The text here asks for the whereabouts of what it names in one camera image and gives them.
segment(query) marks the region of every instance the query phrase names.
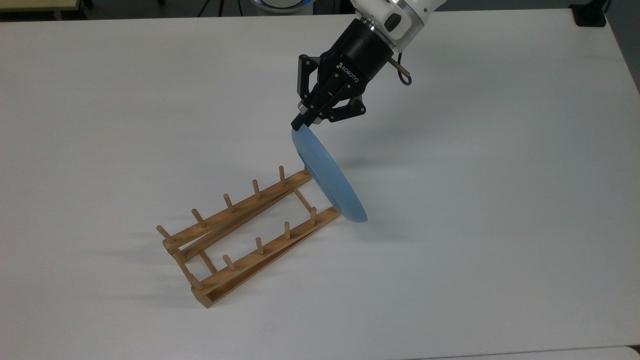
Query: plate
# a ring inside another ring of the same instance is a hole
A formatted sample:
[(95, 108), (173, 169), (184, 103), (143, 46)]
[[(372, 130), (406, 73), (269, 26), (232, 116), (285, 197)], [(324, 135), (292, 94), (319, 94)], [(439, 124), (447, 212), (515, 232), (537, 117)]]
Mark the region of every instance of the plate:
[(311, 177), (333, 207), (349, 221), (366, 222), (367, 213), (360, 199), (315, 134), (302, 125), (298, 131), (291, 130), (291, 139)]

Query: white table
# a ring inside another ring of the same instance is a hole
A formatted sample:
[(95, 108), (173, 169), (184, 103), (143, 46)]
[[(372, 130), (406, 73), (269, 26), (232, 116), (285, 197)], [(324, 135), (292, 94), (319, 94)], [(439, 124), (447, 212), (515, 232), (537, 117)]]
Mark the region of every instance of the white table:
[[(314, 126), (370, 221), (339, 218), (213, 308), (196, 302), (155, 226), (301, 169), (297, 57), (350, 21), (0, 24), (3, 359), (640, 343), (640, 97), (610, 28), (569, 10), (435, 13), (403, 59), (411, 87), (387, 67), (367, 115)], [(287, 199), (209, 255), (220, 266), (304, 218)]]

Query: robotiq logo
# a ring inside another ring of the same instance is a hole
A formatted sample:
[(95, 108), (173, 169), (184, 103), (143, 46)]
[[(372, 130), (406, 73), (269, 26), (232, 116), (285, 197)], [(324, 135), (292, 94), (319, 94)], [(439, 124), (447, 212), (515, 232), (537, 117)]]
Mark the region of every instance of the robotiq logo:
[(353, 81), (355, 81), (356, 83), (358, 81), (360, 81), (360, 79), (358, 79), (358, 77), (356, 76), (356, 74), (352, 73), (351, 70), (347, 69), (346, 66), (344, 66), (343, 63), (339, 63), (336, 68), (344, 71), (345, 74), (347, 74), (347, 76), (349, 76), (351, 79), (353, 79)]

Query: wooden base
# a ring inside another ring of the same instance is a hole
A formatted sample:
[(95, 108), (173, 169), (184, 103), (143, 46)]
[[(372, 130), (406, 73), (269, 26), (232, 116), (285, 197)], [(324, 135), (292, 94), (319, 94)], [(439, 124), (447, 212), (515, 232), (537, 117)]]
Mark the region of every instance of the wooden base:
[[(164, 247), (178, 262), (180, 269), (191, 284), (191, 292), (202, 305), (205, 307), (213, 306), (287, 251), (340, 216), (334, 207), (317, 213), (316, 208), (309, 205), (298, 190), (309, 180), (311, 180), (311, 175), (306, 169), (285, 178), (284, 168), (280, 167), (280, 182), (260, 191), (258, 182), (253, 180), (254, 194), (251, 197), (233, 204), (229, 196), (225, 194), (227, 209), (206, 219), (202, 218), (198, 210), (193, 209), (191, 212), (197, 223), (177, 234), (170, 235), (162, 226), (156, 227), (164, 236)], [(216, 270), (205, 250), (290, 193), (295, 193), (308, 210), (309, 220), (293, 229), (286, 222), (284, 234), (268, 243), (262, 244), (262, 240), (256, 238), (256, 250), (237, 261), (232, 261), (226, 254), (223, 255), (222, 258), (227, 267), (220, 271)], [(189, 260), (197, 256), (202, 258), (211, 271), (211, 276), (202, 281), (198, 280), (186, 266)]]

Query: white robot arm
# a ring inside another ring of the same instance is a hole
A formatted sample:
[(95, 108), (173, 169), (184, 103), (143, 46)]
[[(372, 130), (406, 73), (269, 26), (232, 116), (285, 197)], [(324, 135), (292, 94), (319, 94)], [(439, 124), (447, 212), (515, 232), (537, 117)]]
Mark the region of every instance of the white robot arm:
[(446, 0), (351, 0), (356, 11), (401, 53)]
[[(336, 122), (363, 115), (362, 94), (371, 79), (387, 62), (394, 63), (394, 51), (405, 47), (424, 27), (431, 13), (446, 0), (351, 0), (355, 19), (328, 51), (318, 57), (300, 55), (298, 95), (300, 114), (291, 123)], [(309, 91), (309, 78), (317, 70), (317, 82)], [(348, 100), (347, 105), (336, 107)]]

